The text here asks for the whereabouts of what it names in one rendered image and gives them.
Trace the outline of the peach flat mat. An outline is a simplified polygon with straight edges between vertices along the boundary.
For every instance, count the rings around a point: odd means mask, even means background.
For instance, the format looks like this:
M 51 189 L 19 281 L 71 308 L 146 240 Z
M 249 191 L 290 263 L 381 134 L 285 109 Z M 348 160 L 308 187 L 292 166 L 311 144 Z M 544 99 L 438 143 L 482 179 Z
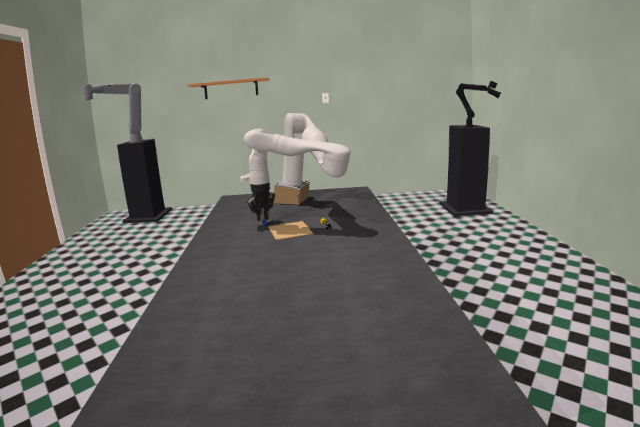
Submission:
M 311 235 L 313 232 L 303 222 L 287 223 L 275 226 L 269 226 L 275 240 L 282 240 L 300 236 Z

